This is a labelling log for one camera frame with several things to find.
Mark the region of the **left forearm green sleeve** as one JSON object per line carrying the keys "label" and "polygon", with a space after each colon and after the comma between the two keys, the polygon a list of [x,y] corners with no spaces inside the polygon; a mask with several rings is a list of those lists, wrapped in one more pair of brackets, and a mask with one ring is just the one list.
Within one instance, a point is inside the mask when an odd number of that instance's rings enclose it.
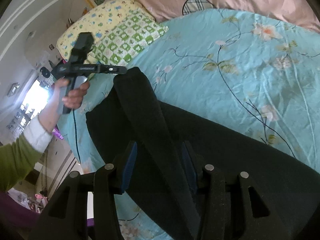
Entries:
{"label": "left forearm green sleeve", "polygon": [[11,189],[34,169],[60,118],[58,105],[58,98],[51,99],[12,144],[1,146],[1,192]]}

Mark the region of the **person's left hand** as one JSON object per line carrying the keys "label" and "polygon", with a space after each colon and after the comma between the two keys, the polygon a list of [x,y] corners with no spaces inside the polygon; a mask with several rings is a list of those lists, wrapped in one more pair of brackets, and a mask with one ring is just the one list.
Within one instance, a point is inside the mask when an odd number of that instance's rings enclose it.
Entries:
{"label": "person's left hand", "polygon": [[60,105],[64,105],[68,109],[78,109],[81,106],[84,96],[87,94],[87,91],[90,87],[89,82],[86,81],[82,83],[79,88],[70,90],[67,95],[61,97],[61,90],[67,87],[68,84],[69,81],[65,78],[61,78],[55,82],[54,94],[51,102],[53,104],[53,109],[56,111],[59,109]]}

